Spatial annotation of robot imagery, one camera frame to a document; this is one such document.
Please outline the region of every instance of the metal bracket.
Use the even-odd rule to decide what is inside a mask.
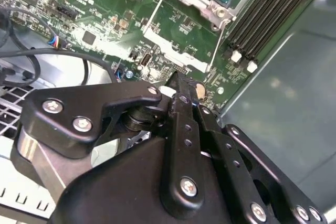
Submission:
[[[84,158],[102,131],[102,119],[112,128],[128,108],[157,105],[159,90],[145,81],[37,90],[23,107],[26,133],[69,158]]]
[[[168,87],[177,93],[172,98],[168,134],[163,160],[160,199],[172,216],[188,219],[204,202],[201,147],[198,124],[193,120],[189,85],[175,73]]]

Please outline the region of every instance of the gray metal panel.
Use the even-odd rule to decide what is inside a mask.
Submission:
[[[315,0],[224,112],[322,210],[336,205],[336,0]]]

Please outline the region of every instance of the metal grille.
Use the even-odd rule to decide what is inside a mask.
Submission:
[[[35,88],[0,89],[0,204],[49,218],[55,209],[49,192],[18,173],[9,160],[25,97]]]
[[[13,138],[22,111],[24,98],[34,90],[33,87],[3,87],[0,96],[0,135]]]

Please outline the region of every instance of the capacitor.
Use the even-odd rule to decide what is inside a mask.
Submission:
[[[218,94],[224,94],[224,88],[223,88],[223,87],[219,87],[219,88],[217,89],[217,93],[218,93]]]
[[[131,71],[131,70],[128,70],[126,73],[125,73],[125,77],[127,79],[132,79],[134,77],[134,73]]]

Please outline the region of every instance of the cable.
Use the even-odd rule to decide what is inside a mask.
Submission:
[[[117,79],[114,76],[113,70],[111,67],[100,59],[97,59],[94,56],[81,54],[79,52],[72,52],[68,50],[58,50],[55,48],[40,48],[40,49],[32,49],[32,50],[23,50],[23,51],[12,51],[12,52],[0,52],[0,58],[8,58],[8,57],[17,57],[24,55],[65,55],[72,56],[76,58],[81,58],[83,60],[91,61],[99,66],[101,66],[108,73],[111,82],[116,83]]]
[[[25,13],[35,19],[37,19],[42,25],[44,25],[45,27],[47,27],[51,34],[57,38],[57,34],[55,33],[55,31],[52,29],[51,26],[48,25],[47,22],[45,22],[43,19],[41,19],[39,16],[35,15],[34,13],[31,13],[30,11],[28,10],[24,10],[24,9],[20,9],[20,8],[17,8],[17,7],[4,7],[4,6],[0,6],[0,10],[6,10],[6,11],[9,11],[9,12],[19,12],[19,13]]]
[[[0,12],[0,14],[3,16],[4,20],[6,20],[6,27],[5,27],[6,34],[3,36],[3,38],[0,41],[0,48],[2,48],[7,43],[8,39],[9,39],[9,35],[10,35],[10,32],[11,32],[10,28],[12,26],[12,21],[10,20],[8,13]]]
[[[11,27],[10,29],[10,38],[12,39],[12,41],[14,42],[14,44],[21,50],[28,50],[28,48],[22,44],[22,42],[17,38],[16,34],[14,33],[14,29],[13,27]],[[3,81],[3,85],[5,86],[9,86],[9,87],[26,87],[31,85],[32,83],[34,83],[35,81],[38,80],[38,78],[41,75],[41,65],[38,62],[37,58],[35,57],[35,55],[32,54],[27,54],[26,57],[28,58],[28,60],[30,61],[31,65],[33,66],[34,69],[34,78],[32,78],[30,81],[28,82],[11,82],[11,81]]]
[[[82,82],[82,86],[85,86],[88,84],[88,79],[89,79],[89,65],[87,60],[83,60],[83,65],[84,65],[84,78]]]

